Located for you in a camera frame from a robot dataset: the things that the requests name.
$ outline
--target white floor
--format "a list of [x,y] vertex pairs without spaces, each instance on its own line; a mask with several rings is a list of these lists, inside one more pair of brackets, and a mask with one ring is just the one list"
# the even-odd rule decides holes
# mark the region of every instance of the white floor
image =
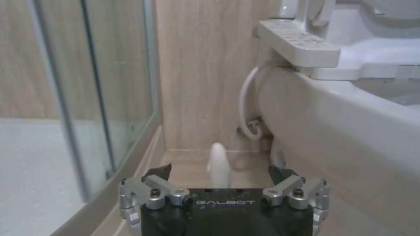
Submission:
[[49,235],[84,206],[57,120],[0,120],[0,236]]

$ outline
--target white object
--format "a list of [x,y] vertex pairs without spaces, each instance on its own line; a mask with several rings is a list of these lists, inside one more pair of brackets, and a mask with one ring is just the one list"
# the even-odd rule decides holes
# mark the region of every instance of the white object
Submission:
[[[401,71],[420,79],[418,19],[418,0],[300,0],[294,19],[261,21],[258,35],[313,79],[396,78]],[[326,48],[340,54],[325,55]]]
[[258,109],[286,163],[317,171],[374,220],[420,235],[420,81],[318,81],[278,67]]
[[297,12],[298,0],[276,0],[273,2],[270,18],[293,19]]
[[230,187],[230,167],[224,146],[214,143],[209,150],[208,172],[213,188]]

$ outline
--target wall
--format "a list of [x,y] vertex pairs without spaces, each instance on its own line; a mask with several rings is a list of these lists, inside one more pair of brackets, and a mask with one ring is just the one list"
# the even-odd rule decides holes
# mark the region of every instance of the wall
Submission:
[[57,118],[25,0],[0,0],[0,118]]
[[242,81],[269,57],[252,37],[273,0],[156,0],[168,149],[257,149],[236,133]]

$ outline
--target water supply hose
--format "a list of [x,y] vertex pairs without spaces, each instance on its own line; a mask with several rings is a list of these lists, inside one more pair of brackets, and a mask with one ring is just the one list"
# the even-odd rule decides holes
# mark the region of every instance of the water supply hose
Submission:
[[246,118],[245,118],[245,98],[249,90],[249,86],[256,78],[256,75],[258,72],[261,72],[266,68],[273,68],[278,66],[280,63],[277,60],[270,60],[258,65],[253,70],[250,71],[249,75],[246,76],[246,79],[244,81],[242,87],[241,87],[241,92],[238,94],[238,120],[240,120],[240,127],[242,130],[244,135],[250,139],[250,140],[258,140],[262,137],[262,130],[258,125],[253,125],[253,128],[256,130],[256,133],[252,133],[252,131],[248,128],[246,125]]

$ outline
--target baseboard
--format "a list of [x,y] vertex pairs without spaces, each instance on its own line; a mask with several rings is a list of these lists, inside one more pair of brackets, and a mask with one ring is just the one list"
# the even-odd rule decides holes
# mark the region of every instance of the baseboard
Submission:
[[[144,153],[142,160],[133,176],[145,174],[149,168],[157,167],[162,161],[165,142],[161,125],[157,127],[152,141]],[[118,203],[116,202],[105,220],[90,236],[126,236],[125,222],[120,217]]]

